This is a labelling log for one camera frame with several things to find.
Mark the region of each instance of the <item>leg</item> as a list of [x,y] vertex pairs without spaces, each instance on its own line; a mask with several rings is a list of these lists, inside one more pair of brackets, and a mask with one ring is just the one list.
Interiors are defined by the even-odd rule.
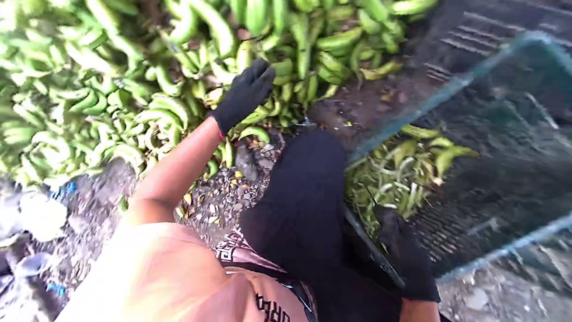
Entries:
[[241,216],[252,248],[299,277],[314,262],[338,264],[344,166],[343,147],[332,135],[295,138],[276,162],[263,198]]
[[325,132],[295,138],[260,202],[241,215],[241,231],[259,255],[310,285],[320,321],[398,321],[400,299],[344,262],[344,157]]

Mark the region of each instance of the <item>person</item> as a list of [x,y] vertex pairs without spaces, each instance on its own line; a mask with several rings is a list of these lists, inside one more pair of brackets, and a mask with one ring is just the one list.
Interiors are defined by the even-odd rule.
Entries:
[[345,259],[344,150],[331,135],[294,138],[268,188],[215,252],[173,210],[207,161],[272,90],[263,60],[138,185],[128,213],[57,321],[438,321],[439,295],[411,228],[377,210],[379,237],[406,285],[389,292]]

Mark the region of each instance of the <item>black glove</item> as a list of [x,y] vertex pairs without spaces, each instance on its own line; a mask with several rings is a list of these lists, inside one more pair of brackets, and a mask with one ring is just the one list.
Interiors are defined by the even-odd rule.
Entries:
[[272,92],[275,75],[276,72],[267,61],[257,59],[252,67],[235,77],[223,102],[212,113],[223,135],[244,120],[258,105],[265,103]]
[[408,300],[440,302],[431,261],[413,228],[391,209],[376,206],[374,214],[381,225],[378,240],[387,247],[391,265],[405,282],[402,296]]

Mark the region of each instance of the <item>plastic crate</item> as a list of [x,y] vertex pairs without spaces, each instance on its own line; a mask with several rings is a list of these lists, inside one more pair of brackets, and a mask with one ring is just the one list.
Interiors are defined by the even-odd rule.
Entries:
[[[454,161],[440,191],[412,219],[438,282],[572,225],[570,84],[566,52],[547,34],[525,33],[452,77],[423,104],[383,120],[356,147],[352,160],[413,123],[439,127],[455,144],[480,153]],[[362,233],[359,219],[350,213],[347,218]],[[367,236],[362,240],[399,283],[379,249]]]

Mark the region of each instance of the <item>small stone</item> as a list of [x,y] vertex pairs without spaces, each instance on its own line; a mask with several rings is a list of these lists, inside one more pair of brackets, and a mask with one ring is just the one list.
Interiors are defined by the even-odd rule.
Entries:
[[76,234],[82,234],[89,228],[89,220],[78,213],[73,213],[67,222]]
[[488,303],[488,295],[487,293],[477,288],[473,292],[473,295],[466,299],[467,307],[473,310],[482,310],[485,305]]
[[267,152],[267,151],[270,151],[270,150],[274,150],[274,148],[275,148],[274,145],[268,143],[268,144],[266,144],[266,145],[264,146],[264,148],[263,148],[261,151],[262,151],[262,152]]
[[272,170],[272,167],[274,167],[274,162],[268,159],[261,159],[260,161],[258,161],[258,164],[260,165],[260,167],[268,170]]
[[258,180],[258,171],[254,165],[254,158],[252,157],[250,150],[244,144],[241,144],[236,148],[236,168],[247,180],[251,182]]

